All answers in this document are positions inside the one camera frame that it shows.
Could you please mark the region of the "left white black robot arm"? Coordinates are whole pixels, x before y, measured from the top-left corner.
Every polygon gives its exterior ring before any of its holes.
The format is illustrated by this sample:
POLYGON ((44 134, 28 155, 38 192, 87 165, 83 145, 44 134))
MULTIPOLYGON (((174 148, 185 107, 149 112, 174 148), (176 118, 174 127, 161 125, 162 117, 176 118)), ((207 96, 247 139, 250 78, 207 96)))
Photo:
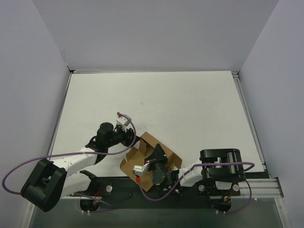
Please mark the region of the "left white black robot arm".
POLYGON ((103 160, 109 148, 122 144, 129 149, 139 139, 136 131, 127 128, 126 124, 113 126, 108 122, 102 123, 96 136, 76 155, 38 161, 20 194, 44 212, 53 209, 62 197, 72 193, 82 191, 86 195, 93 195, 97 191, 97 183, 85 168, 103 160))

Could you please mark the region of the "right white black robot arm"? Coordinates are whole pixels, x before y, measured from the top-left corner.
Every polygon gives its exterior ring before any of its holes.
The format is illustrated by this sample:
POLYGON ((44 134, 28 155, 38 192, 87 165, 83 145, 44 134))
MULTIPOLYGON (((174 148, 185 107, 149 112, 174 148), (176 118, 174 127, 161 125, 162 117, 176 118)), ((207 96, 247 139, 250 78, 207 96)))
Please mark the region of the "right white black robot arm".
POLYGON ((199 181, 215 182, 242 182, 246 179, 241 153, 238 149, 204 149, 200 151, 199 159, 178 171, 170 171, 166 167, 168 159, 164 149, 158 143, 152 154, 144 159, 151 171, 151 180, 154 185, 173 186, 180 180, 179 186, 192 187, 199 181))

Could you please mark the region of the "brown cardboard paper box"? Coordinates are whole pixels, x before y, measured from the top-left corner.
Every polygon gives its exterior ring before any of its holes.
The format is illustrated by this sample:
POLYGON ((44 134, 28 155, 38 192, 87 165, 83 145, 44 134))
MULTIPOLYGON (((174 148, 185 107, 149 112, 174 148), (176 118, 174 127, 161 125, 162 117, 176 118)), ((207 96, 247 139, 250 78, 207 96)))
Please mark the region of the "brown cardboard paper box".
POLYGON ((126 174, 128 177, 130 177, 135 182, 135 175, 133 174, 133 167, 135 165, 143 166, 145 164, 144 160, 145 158, 149 157, 156 144, 160 144, 163 150, 165 151, 167 155, 167 165, 171 168, 171 184, 168 186, 156 186, 151 181, 151 171, 149 171, 149 179, 147 181, 144 180, 144 178, 141 178, 141 182, 137 183, 141 186, 141 188, 144 191, 149 191, 152 187, 158 187, 158 188, 168 188, 173 186, 175 181, 177 180, 176 174, 174 174, 173 169, 180 169, 182 165, 182 159, 173 152, 169 147, 164 145, 162 142, 157 140, 154 136, 149 134, 148 132, 145 132, 139 140, 139 148, 133 147, 127 154, 126 158, 121 161, 120 169, 123 171, 124 174, 126 174))

